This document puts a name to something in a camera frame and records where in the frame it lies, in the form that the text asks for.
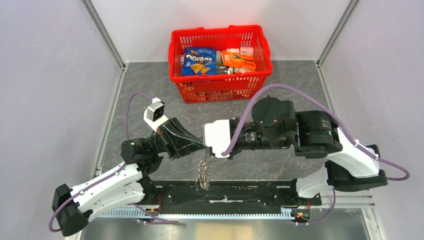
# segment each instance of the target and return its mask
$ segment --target red shopping basket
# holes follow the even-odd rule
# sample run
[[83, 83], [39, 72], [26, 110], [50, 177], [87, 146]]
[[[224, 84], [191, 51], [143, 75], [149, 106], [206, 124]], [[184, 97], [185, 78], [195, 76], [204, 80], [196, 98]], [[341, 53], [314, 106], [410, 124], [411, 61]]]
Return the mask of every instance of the red shopping basket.
[[[181, 76], [181, 55], [186, 47], [230, 48], [253, 47], [256, 71], [227, 75]], [[228, 28], [175, 30], [169, 45], [169, 78], [176, 84], [186, 103], [203, 103], [251, 99], [273, 72], [270, 48], [259, 25]]]

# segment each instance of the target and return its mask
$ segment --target marble patterned surface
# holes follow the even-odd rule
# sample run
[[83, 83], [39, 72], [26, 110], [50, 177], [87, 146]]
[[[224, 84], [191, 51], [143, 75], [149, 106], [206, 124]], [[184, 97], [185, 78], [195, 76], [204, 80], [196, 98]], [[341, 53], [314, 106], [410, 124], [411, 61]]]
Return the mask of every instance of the marble patterned surface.
[[[273, 73], [264, 84], [282, 83], [302, 90], [324, 105], [327, 101], [313, 61], [273, 61]], [[125, 140], [125, 114], [128, 99], [134, 92], [144, 92], [165, 102], [165, 115], [177, 117], [181, 124], [200, 137], [202, 125], [219, 119], [242, 115], [248, 100], [207, 103], [184, 103], [174, 83], [168, 77], [167, 62], [130, 63], [123, 80], [112, 126], [106, 143], [102, 172], [119, 164], [121, 143]], [[280, 100], [294, 102], [296, 111], [317, 110], [308, 100], [282, 89], [267, 92]], [[149, 100], [136, 96], [129, 111], [130, 139], [150, 136], [152, 130], [143, 121]], [[204, 151], [171, 161], [166, 154], [160, 168], [150, 175], [154, 180], [194, 180]], [[294, 148], [287, 150], [243, 151], [232, 160], [213, 159], [212, 180], [292, 180], [317, 171], [325, 159], [295, 157]]]

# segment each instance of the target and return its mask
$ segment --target orange snack package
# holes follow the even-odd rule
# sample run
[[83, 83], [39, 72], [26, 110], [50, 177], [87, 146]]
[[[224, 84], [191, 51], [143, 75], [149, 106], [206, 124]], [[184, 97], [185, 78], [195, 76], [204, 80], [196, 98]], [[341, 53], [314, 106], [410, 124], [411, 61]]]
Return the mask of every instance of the orange snack package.
[[246, 68], [250, 71], [256, 70], [255, 61], [251, 56], [229, 51], [222, 51], [221, 55], [222, 62], [225, 66], [234, 67], [238, 69]]

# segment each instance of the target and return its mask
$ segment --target blue doritos bag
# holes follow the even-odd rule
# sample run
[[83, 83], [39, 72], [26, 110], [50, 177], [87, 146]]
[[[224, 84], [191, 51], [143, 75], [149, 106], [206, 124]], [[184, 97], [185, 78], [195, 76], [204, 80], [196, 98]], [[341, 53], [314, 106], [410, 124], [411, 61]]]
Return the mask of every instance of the blue doritos bag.
[[217, 51], [211, 47], [184, 48], [184, 64], [181, 76], [216, 75]]

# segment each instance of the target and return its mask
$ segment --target white wall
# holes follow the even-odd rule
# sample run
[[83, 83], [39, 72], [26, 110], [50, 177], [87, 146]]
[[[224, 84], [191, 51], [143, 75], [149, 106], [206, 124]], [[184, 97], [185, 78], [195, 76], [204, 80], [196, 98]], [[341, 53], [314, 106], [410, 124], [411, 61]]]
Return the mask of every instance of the white wall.
[[[364, 144], [406, 167], [372, 190], [390, 240], [423, 239], [424, 2], [360, 1], [324, 63], [336, 111]], [[380, 165], [388, 176], [401, 177]]]
[[259, 24], [273, 60], [316, 60], [349, 0], [92, 0], [125, 62], [165, 62], [171, 32]]
[[81, 1], [0, 0], [1, 239], [63, 239], [53, 193], [90, 178], [119, 74]]

